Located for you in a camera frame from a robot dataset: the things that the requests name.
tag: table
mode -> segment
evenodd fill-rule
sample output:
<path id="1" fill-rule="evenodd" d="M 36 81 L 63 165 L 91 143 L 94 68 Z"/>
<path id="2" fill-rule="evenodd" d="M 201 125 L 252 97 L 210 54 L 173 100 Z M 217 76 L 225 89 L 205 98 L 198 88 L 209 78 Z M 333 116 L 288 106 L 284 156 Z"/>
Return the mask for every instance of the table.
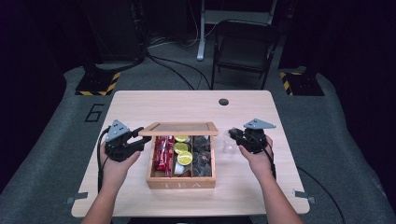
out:
<path id="1" fill-rule="evenodd" d="M 228 99 L 220 105 L 219 99 Z M 307 199 L 293 195 L 304 191 L 273 97 L 269 91 L 117 91 L 102 130 L 118 119 L 130 129 L 153 122 L 213 121 L 217 183 L 214 189 L 149 189 L 146 183 L 151 142 L 130 169 L 120 189 L 114 217 L 196 217 L 265 214 L 260 185 L 239 150 L 222 151 L 222 133 L 232 127 L 244 129 L 252 119 L 276 125 L 265 133 L 274 140 L 277 182 L 299 214 L 309 211 Z M 75 200 L 74 217 L 84 217 L 97 195 L 96 146 Z"/>
<path id="2" fill-rule="evenodd" d="M 271 24 L 274 16 L 277 0 L 274 0 L 269 12 L 244 12 L 244 11 L 223 11 L 206 10 L 205 0 L 201 0 L 201 34 L 198 47 L 197 60 L 202 61 L 205 54 L 205 25 L 217 24 L 223 20 L 243 20 L 255 21 Z"/>

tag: chair seat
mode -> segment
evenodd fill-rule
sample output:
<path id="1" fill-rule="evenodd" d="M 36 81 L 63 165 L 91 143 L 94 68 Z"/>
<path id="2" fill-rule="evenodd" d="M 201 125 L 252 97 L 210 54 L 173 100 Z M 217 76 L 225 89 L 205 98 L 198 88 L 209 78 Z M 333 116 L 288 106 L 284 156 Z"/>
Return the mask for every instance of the chair seat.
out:
<path id="1" fill-rule="evenodd" d="M 265 70 L 267 52 L 265 43 L 226 37 L 221 42 L 218 65 Z"/>

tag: person's left hand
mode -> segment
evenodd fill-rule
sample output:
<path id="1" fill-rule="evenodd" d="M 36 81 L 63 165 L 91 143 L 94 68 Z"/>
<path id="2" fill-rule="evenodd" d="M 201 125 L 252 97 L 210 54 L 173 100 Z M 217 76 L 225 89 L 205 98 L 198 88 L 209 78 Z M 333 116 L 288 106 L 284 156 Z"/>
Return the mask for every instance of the person's left hand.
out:
<path id="1" fill-rule="evenodd" d="M 136 151 L 131 157 L 125 161 L 113 161 L 110 158 L 107 159 L 105 153 L 105 142 L 100 146 L 100 160 L 103 168 L 103 182 L 102 189 L 112 190 L 118 193 L 125 178 L 128 174 L 129 168 L 137 161 L 140 156 L 140 151 Z"/>

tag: forearm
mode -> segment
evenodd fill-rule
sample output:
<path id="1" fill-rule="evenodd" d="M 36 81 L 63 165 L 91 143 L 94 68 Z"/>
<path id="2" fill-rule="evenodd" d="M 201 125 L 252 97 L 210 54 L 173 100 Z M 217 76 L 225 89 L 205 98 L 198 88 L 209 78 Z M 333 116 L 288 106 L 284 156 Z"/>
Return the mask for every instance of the forearm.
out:
<path id="1" fill-rule="evenodd" d="M 111 218 L 113 217 L 116 198 L 116 191 L 101 189 L 90 210 L 81 223 L 109 224 L 111 222 Z"/>
<path id="2" fill-rule="evenodd" d="M 268 223 L 303 223 L 272 174 L 257 177 L 262 187 Z"/>

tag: hand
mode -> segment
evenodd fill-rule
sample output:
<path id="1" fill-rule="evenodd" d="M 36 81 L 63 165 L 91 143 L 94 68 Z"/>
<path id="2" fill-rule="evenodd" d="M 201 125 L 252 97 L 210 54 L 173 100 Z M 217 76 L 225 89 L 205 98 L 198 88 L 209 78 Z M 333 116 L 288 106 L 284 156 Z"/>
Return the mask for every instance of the hand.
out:
<path id="1" fill-rule="evenodd" d="M 131 157 L 125 161 L 113 161 L 105 153 L 105 142 L 100 146 L 100 160 L 102 167 L 104 167 L 102 190 L 112 190 L 118 193 L 125 178 L 128 174 L 129 168 L 137 161 L 140 156 L 140 151 L 136 151 Z"/>
<path id="2" fill-rule="evenodd" d="M 265 150 L 267 150 L 268 154 L 273 159 L 274 158 L 274 153 L 272 151 L 273 140 L 267 135 L 265 136 L 267 138 L 267 143 L 268 143 L 268 146 L 265 148 Z M 241 150 L 242 155 L 248 160 L 250 169 L 255 176 L 259 177 L 263 175 L 272 175 L 271 162 L 268 159 L 265 152 L 262 151 L 257 154 L 252 154 L 248 152 L 242 145 L 239 146 L 239 150 Z"/>

